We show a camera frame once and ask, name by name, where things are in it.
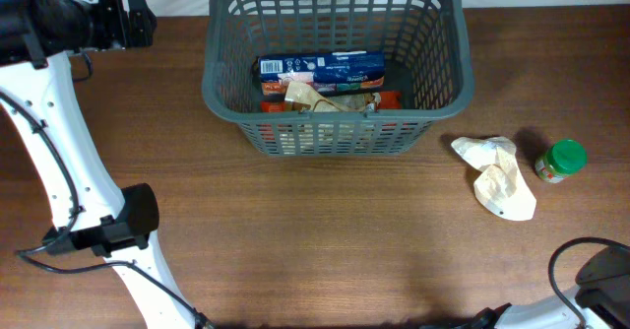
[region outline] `wooden table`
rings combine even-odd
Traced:
[[[186,297],[219,323],[344,325],[470,316],[552,295],[551,252],[596,235],[630,242],[630,7],[467,10],[469,108],[395,158],[270,159],[201,97],[208,18],[160,19],[151,49],[93,54],[77,95],[120,186],[148,182],[162,249]],[[535,217],[477,203],[459,136],[519,146]],[[531,166],[574,138],[589,165],[557,185]],[[12,255],[50,227],[41,183],[0,118],[0,326],[142,328],[113,271],[58,276]],[[598,250],[558,263],[561,288]],[[98,263],[89,251],[50,260]]]

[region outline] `black cable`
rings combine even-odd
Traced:
[[[79,213],[81,213],[82,208],[79,206],[79,194],[77,192],[77,187],[72,179],[72,176],[70,175],[70,172],[68,171],[68,167],[66,167],[66,165],[63,163],[63,160],[61,159],[59,152],[55,148],[54,144],[52,143],[52,141],[50,140],[46,132],[43,130],[44,124],[37,122],[37,120],[34,117],[32,117],[32,115],[30,115],[23,107],[21,107],[13,99],[11,99],[8,95],[6,95],[5,93],[1,91],[0,91],[0,99],[6,102],[13,109],[11,113],[19,113],[31,125],[32,133],[36,133],[39,135],[43,143],[46,145],[46,147],[50,151],[50,154],[55,159],[55,162],[59,166],[59,170],[63,174],[64,179],[66,183],[68,184],[68,188],[70,189],[70,195],[72,199],[72,208],[70,209],[70,221],[68,222],[68,225],[61,230],[61,232],[57,235],[57,237],[55,237],[52,241],[42,246],[38,246],[38,247],[30,248],[30,249],[24,249],[24,250],[17,250],[15,254],[20,259],[24,260],[28,264],[31,264],[38,269],[41,269],[50,273],[54,273],[54,274],[61,274],[61,275],[83,274],[83,273],[87,273],[91,271],[112,268],[115,266],[125,266],[135,271],[136,273],[138,273],[145,279],[147,279],[149,282],[154,284],[160,290],[164,291],[167,295],[171,296],[173,299],[179,302],[184,308],[186,308],[186,310],[188,310],[195,318],[196,328],[212,327],[212,324],[210,324],[210,320],[206,317],[206,315],[197,311],[197,309],[195,309],[193,306],[188,304],[182,297],[178,296],[171,289],[167,288],[158,280],[154,279],[149,274],[144,272],[142,269],[136,266],[135,263],[131,263],[128,261],[112,261],[109,263],[86,266],[86,267],[77,268],[77,269],[60,269],[60,268],[56,268],[56,267],[44,264],[42,262],[39,262],[29,257],[29,255],[35,255],[39,252],[45,251],[50,246],[56,244],[57,242],[61,241],[66,236],[68,236],[73,226],[77,222]]]
[[[579,237],[579,238],[567,241],[566,243],[560,245],[560,247],[557,248],[551,255],[551,258],[549,259],[549,267],[547,268],[547,274],[549,275],[549,283],[551,284],[551,288],[553,289],[555,294],[558,296],[558,298],[560,298],[560,300],[567,307],[569,307],[569,309],[571,309],[573,313],[575,313],[578,319],[580,319],[580,325],[578,326],[578,328],[584,329],[586,328],[586,325],[587,325],[586,318],[584,317],[582,312],[580,312],[580,310],[575,305],[573,305],[573,303],[571,303],[565,295],[562,294],[560,289],[558,289],[558,285],[555,281],[555,275],[554,275],[555,262],[558,260],[558,257],[560,257],[560,254],[562,254],[568,248],[573,247],[575,245],[579,245],[579,244],[601,244],[601,245],[612,246],[615,248],[623,249],[626,251],[630,251],[630,246],[622,244],[620,242],[616,242],[614,240],[593,237],[593,236],[586,236],[586,237]]]
[[[90,58],[88,53],[87,52],[81,52],[81,56],[83,57],[83,60],[86,62],[86,66],[88,67],[88,76],[83,77],[83,78],[72,78],[72,83],[84,82],[87,79],[91,78],[92,74],[95,72],[95,66],[92,63],[92,59]]]

